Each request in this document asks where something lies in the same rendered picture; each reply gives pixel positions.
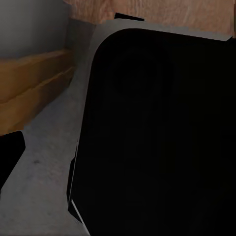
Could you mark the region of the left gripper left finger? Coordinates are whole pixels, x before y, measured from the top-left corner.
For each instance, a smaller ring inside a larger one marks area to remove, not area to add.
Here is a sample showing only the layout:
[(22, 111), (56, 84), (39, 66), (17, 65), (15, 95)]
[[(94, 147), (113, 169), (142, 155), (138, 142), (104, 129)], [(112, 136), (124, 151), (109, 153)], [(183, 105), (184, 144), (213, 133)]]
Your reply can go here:
[(0, 136), (0, 190), (26, 149), (22, 131)]

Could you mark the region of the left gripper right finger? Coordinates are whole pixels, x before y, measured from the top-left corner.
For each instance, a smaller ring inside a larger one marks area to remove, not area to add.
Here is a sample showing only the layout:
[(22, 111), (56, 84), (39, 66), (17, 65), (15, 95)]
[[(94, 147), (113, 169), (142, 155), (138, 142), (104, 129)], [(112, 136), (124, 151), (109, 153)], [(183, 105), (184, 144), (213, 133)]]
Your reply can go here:
[(236, 170), (236, 133), (224, 131), (220, 148)]

